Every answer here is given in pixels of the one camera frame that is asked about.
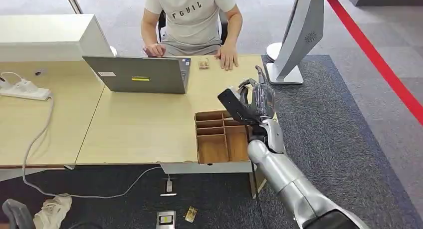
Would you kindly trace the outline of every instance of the power strip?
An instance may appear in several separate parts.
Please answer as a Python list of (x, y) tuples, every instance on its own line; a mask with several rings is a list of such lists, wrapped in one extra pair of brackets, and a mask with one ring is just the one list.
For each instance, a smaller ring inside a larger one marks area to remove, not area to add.
[(42, 100), (46, 101), (50, 96), (50, 90), (46, 88), (38, 88), (36, 91), (32, 92), (22, 92), (16, 85), (9, 89), (0, 89), (0, 95), (8, 96), (8, 97), (17, 97), (17, 98), (27, 98), (27, 99), (35, 99), (35, 100)]

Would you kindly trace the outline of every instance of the man's hand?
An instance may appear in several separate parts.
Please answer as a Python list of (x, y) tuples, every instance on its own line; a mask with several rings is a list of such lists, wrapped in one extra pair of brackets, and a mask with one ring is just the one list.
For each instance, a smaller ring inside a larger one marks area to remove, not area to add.
[(164, 47), (164, 45), (161, 45), (159, 43), (146, 45), (143, 50), (147, 54), (147, 56), (157, 58), (162, 57), (166, 52), (166, 48)]
[(216, 58), (220, 58), (220, 67), (226, 71), (232, 70), (235, 64), (238, 67), (238, 54), (236, 53), (235, 44), (224, 44), (215, 55)]

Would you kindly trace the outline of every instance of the speaker grille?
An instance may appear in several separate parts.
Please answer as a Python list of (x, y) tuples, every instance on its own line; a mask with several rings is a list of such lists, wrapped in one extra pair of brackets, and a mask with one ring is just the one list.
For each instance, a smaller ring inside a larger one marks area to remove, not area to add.
[(305, 41), (307, 42), (307, 43), (311, 43), (311, 42), (313, 42), (313, 41), (315, 41), (316, 40), (316, 38), (317, 38), (317, 34), (316, 34), (316, 32), (311, 32), (311, 33), (308, 33), (308, 35), (307, 36), (305, 36)]

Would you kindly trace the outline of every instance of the red tape on floor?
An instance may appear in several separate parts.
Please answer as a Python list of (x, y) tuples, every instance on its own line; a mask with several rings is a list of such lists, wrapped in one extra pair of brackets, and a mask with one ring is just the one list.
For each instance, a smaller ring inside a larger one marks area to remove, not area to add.
[(423, 106), (403, 85), (338, 0), (327, 0), (357, 44), (414, 117), (423, 125)]

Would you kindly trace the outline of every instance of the dark carpet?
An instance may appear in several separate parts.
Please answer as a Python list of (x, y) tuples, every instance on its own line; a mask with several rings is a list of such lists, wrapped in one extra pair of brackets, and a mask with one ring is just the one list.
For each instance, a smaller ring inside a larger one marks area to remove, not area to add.
[[(312, 183), (334, 202), (354, 212), (374, 229), (423, 228), (399, 179), (327, 55), (307, 56), (300, 65), (305, 83), (276, 86), (277, 114), (286, 149)], [(85, 166), (73, 171), (47, 171), (28, 180), (55, 193), (113, 195), (124, 191), (151, 166)], [(92, 221), (104, 228), (155, 228), (156, 213), (177, 212), (180, 229), (263, 228), (247, 174), (173, 175), (178, 193), (160, 197), (166, 175), (146, 174), (124, 197), (73, 199), (62, 228)], [(39, 211), (43, 195), (20, 178), (0, 183), (0, 202), (13, 198)], [(269, 229), (294, 228), (281, 203), (266, 186), (260, 193)], [(191, 224), (189, 206), (199, 209)]]

